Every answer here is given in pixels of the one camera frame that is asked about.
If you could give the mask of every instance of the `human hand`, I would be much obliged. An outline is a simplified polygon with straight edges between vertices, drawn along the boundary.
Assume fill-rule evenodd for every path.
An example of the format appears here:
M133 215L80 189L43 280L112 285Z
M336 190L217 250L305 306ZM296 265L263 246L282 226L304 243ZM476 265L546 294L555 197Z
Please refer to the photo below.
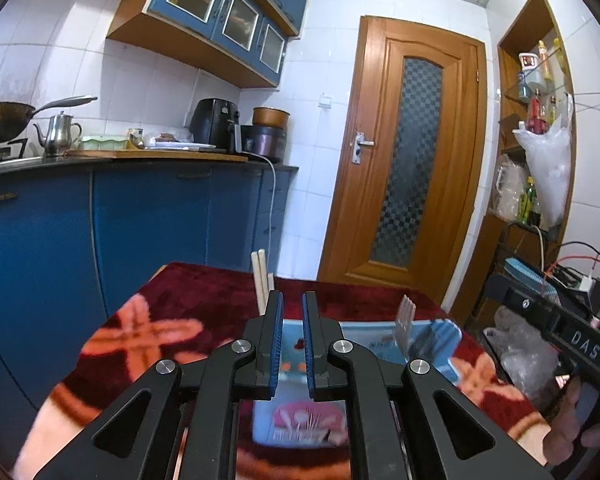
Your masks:
M581 424L576 416L576 403L580 398L580 378L575 378L560 402L560 412L551 424L542 447L550 465L558 465L573 453L573 443L580 434ZM584 447L600 447L600 424L592 426L582 434L580 442Z

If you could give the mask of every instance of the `kettle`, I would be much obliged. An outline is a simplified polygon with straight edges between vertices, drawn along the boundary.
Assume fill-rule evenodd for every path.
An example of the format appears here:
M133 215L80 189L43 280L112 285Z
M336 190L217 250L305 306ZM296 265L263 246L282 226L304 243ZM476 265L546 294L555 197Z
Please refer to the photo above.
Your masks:
M72 123L71 120L73 118L74 116L65 115L64 112L52 116L49 119L49 128L46 137L42 136L40 126L33 123L38 132L38 142L45 149L46 156L64 155L82 135L82 126L78 123ZM72 126L78 126L78 135L73 140L71 138Z

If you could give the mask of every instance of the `triangular cutout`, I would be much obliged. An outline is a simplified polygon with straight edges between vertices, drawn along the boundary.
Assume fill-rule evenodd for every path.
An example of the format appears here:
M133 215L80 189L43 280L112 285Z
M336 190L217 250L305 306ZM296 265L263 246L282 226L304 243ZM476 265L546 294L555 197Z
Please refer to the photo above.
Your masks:
M131 399L131 402L117 412L93 437L95 446L119 458L128 457L150 400L151 393L147 390Z
M441 390L433 394L445 423L456 456L468 460L495 446L495 440L473 420L449 395Z

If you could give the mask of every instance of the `metal bolt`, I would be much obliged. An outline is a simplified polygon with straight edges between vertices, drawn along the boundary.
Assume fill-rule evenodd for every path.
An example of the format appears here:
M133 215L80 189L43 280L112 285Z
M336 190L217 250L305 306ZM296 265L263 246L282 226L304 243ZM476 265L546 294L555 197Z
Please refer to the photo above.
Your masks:
M159 374L170 374L176 369L176 363L174 363L171 359L163 359L162 361L158 361L157 365L155 365L155 370Z
M431 366L424 359L414 359L409 363L409 368L411 368L413 373L418 375L424 375L431 370Z
M251 343L249 343L246 339L237 339L231 343L231 350L237 354L244 354L245 352L251 350Z
M340 339L333 344L333 349L339 354L346 354L353 350L353 343L346 339Z

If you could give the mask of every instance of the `frying pan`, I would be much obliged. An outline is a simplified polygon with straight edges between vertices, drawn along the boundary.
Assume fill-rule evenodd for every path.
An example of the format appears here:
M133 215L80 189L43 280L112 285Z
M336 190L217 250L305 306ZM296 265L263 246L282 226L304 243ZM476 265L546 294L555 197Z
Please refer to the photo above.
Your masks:
M29 124L31 118L42 110L85 105L96 99L97 97L90 95L69 97L47 103L37 110L33 106L24 103L0 102L0 142L7 142L19 136Z

